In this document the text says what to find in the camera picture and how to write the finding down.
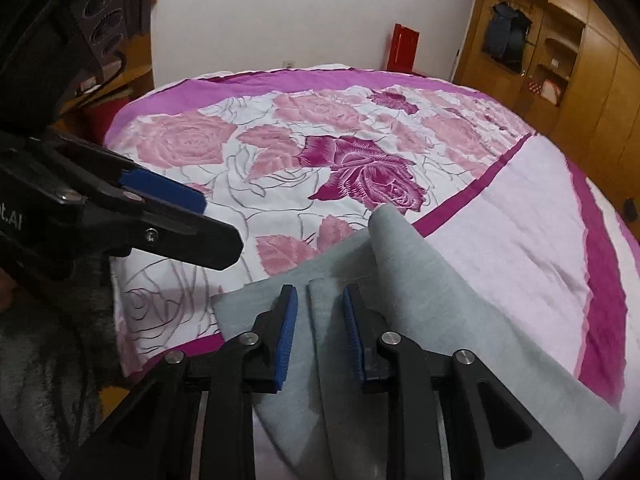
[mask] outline metal screw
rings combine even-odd
[[[145,231],[145,240],[150,244],[152,244],[153,242],[157,242],[159,237],[160,233],[152,227]]]
[[[463,365],[470,365],[476,360],[476,356],[471,350],[460,350],[456,352],[456,359]]]
[[[402,341],[402,336],[398,332],[385,332],[380,339],[388,345],[397,345]]]
[[[177,365],[184,359],[184,352],[181,350],[171,350],[164,356],[164,360],[171,365]]]
[[[67,202],[80,202],[82,200],[82,195],[78,193],[75,189],[60,190],[56,194],[62,200],[65,200]]]
[[[245,332],[240,334],[240,342],[245,346],[253,346],[258,341],[260,341],[260,337],[255,332]]]
[[[123,191],[122,194],[124,196],[126,196],[127,198],[129,198],[130,200],[135,200],[136,202],[144,202],[145,199],[142,198],[140,195],[136,195],[135,193],[132,193],[130,191]]]

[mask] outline magenta stripe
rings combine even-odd
[[[465,205],[469,204],[476,196],[482,193],[489,184],[494,181],[500,170],[518,153],[525,141],[529,139],[531,134],[522,137],[514,146],[503,153],[480,178],[476,178],[471,184],[460,190],[454,196],[447,198],[436,209],[429,211],[425,216],[414,222],[415,229],[423,236],[427,237],[446,222],[451,220],[453,216],[460,211]]]
[[[305,90],[344,90],[355,85],[383,89],[395,84],[431,91],[444,90],[495,101],[492,97],[480,92],[461,88],[439,79],[355,68],[278,70],[216,77],[210,80],[187,79],[176,86],[126,105],[114,117],[104,137],[104,145],[108,147],[117,133],[136,117],[153,114],[177,115],[188,110],[214,105],[229,97],[253,97],[273,91],[294,93]]]
[[[567,166],[586,230],[587,285],[592,293],[578,379],[617,408],[625,386],[626,295],[615,248],[586,176],[570,160]]]
[[[156,366],[158,361],[160,361],[164,357],[164,354],[166,354],[170,350],[182,350],[188,356],[202,355],[209,352],[215,352],[224,343],[225,340],[223,339],[222,334],[218,332],[214,335],[207,335],[205,337],[194,339],[193,341],[174,346],[173,348],[170,348],[169,350],[166,350],[161,354],[154,355],[151,359],[149,359],[149,361],[145,363],[145,365],[142,367],[142,371],[134,372],[131,374],[131,379],[137,383],[149,372],[149,370],[151,370],[151,368]]]

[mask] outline hanging jacket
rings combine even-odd
[[[520,73],[531,23],[520,10],[513,9],[507,2],[495,5],[494,16],[484,35],[482,51],[510,70]]]

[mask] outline text logo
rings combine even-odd
[[[18,231],[22,229],[22,214],[7,209],[4,203],[0,204],[0,217],[5,223],[14,226]]]

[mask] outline bed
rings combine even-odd
[[[216,298],[286,272],[391,203],[482,298],[625,417],[640,419],[640,248],[544,136],[449,82],[342,65],[215,73],[123,108],[105,146],[188,184],[245,243],[216,272],[113,261],[125,374],[217,349]]]

